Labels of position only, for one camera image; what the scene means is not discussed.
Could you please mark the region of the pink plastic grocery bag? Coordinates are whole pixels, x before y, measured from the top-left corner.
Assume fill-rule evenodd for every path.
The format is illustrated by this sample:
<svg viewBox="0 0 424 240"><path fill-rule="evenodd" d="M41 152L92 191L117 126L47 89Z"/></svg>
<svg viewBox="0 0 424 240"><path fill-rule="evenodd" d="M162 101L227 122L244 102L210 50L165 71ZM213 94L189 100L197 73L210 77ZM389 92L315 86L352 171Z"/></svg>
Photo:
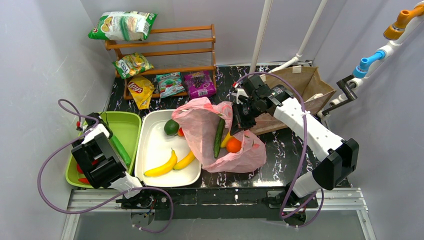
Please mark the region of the pink plastic grocery bag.
<svg viewBox="0 0 424 240"><path fill-rule="evenodd" d="M248 173L267 162L265 144L250 130L234 134L241 141L240 151L223 152L218 158L214 157L219 120L225 121L225 134L232 126L233 111L229 101L212 104L207 97L195 98L175 109L171 118L182 128L187 144L202 168L210 173Z"/></svg>

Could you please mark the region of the red bell pepper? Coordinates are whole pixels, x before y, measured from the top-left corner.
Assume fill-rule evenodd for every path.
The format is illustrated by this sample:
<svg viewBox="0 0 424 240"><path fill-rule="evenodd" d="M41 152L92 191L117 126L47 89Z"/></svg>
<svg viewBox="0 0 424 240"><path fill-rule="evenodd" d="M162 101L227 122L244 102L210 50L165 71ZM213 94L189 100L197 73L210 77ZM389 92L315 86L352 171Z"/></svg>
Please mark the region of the red bell pepper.
<svg viewBox="0 0 424 240"><path fill-rule="evenodd" d="M92 163L91 163L91 165L92 165L92 168L91 168L91 170L94 170L95 169L95 167L96 167L96 164L98 164L99 163L99 160L98 159L96 159L96 160L94 160ZM87 177L85 177L85 173L84 173L84 171L82 170L82 168L80 167L80 165L78 164L78 163L76 163L76 170L77 170L77 172L81 175L81 177L78 179L78 181L80 182L80 183L82 183L82 184L84 184L84 185L91 185L90 184L90 182L89 182L89 180L88 180L88 178Z"/></svg>

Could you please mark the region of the orange fruit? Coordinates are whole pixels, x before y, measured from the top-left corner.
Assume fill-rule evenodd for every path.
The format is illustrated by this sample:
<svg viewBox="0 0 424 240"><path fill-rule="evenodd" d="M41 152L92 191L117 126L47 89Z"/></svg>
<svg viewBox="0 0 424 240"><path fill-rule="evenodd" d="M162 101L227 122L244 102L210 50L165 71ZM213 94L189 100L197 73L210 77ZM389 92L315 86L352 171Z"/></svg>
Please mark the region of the orange fruit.
<svg viewBox="0 0 424 240"><path fill-rule="evenodd" d="M229 153L237 153L242 149L242 142L235 137L231 137L225 148Z"/></svg>

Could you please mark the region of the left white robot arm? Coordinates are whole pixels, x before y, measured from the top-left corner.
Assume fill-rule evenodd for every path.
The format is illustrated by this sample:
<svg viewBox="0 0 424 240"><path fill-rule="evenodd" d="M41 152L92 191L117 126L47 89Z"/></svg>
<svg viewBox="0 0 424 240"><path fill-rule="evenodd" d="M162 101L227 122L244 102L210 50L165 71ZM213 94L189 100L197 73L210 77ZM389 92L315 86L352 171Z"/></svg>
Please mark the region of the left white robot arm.
<svg viewBox="0 0 424 240"><path fill-rule="evenodd" d="M141 130L139 116L126 112L92 112L80 123L82 137L71 144L71 163L77 177L67 175L69 183L84 188L115 189L127 199L142 187L132 176Z"/></svg>

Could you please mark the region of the long green cucumber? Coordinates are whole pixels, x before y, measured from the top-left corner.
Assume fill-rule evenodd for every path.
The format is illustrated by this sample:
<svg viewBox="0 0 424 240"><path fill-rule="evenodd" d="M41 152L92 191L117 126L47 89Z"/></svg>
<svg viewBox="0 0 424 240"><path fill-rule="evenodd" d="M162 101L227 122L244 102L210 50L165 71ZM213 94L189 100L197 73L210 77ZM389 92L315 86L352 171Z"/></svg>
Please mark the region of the long green cucumber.
<svg viewBox="0 0 424 240"><path fill-rule="evenodd" d="M214 143L213 143L213 156L215 159L218 158L221 150L222 136L225 128L225 120L220 118L218 121L217 129L215 132Z"/></svg>

